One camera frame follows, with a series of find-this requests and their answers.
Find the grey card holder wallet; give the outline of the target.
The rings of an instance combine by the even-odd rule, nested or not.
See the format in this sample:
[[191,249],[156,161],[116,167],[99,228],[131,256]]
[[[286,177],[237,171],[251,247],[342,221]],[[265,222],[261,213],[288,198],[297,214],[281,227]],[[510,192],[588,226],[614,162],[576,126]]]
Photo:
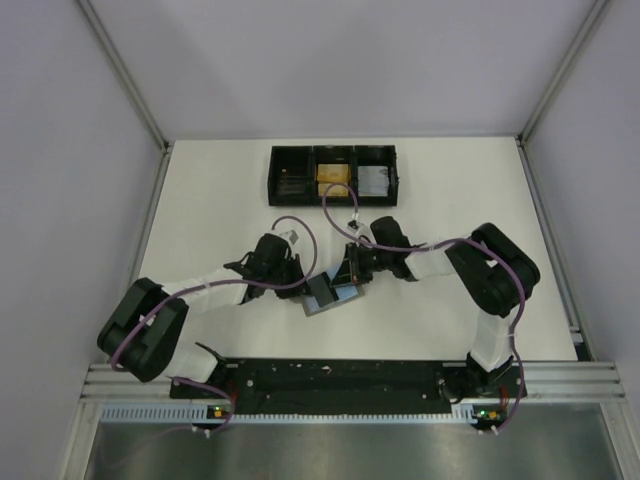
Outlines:
[[331,281],[336,277],[338,270],[339,267],[334,266],[307,281],[310,293],[301,300],[306,317],[337,308],[365,295],[361,286],[345,284],[333,287]]

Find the black credit card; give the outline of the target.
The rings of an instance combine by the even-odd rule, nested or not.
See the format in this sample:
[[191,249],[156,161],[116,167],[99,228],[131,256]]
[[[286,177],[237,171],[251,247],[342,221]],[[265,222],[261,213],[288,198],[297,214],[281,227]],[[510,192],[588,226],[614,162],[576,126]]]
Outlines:
[[307,281],[310,297],[319,308],[324,308],[338,300],[336,290],[330,285],[331,279],[326,272],[311,277]]

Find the gold credit card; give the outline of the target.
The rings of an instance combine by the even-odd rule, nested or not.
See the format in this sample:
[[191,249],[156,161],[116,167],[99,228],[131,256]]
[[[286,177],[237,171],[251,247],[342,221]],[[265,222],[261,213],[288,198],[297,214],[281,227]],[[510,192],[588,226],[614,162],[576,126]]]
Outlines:
[[347,198],[350,196],[349,188],[344,184],[332,184],[321,182],[317,186],[317,193],[319,197],[327,196],[335,198]]

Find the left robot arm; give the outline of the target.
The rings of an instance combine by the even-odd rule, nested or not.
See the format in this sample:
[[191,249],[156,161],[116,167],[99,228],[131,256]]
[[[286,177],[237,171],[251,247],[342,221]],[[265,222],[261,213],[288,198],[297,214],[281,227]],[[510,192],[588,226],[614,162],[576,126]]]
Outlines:
[[222,362],[200,341],[181,338],[190,321],[219,308],[249,303],[272,286],[286,298],[304,292],[295,231],[271,230],[254,250],[200,277],[173,283],[136,280],[97,337],[97,346],[141,382],[184,377],[206,382]]

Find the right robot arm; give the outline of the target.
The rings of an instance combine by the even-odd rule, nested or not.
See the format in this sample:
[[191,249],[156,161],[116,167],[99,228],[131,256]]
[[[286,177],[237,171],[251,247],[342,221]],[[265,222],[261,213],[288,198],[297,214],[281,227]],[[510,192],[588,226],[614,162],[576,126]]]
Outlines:
[[369,227],[353,220],[348,227],[351,241],[331,285],[364,285],[382,271],[408,282],[457,276],[478,307],[477,324],[465,369],[443,381],[442,395],[459,401],[502,387],[512,364],[521,362],[515,329],[541,278],[535,262],[492,223],[435,245],[411,244],[391,216]]

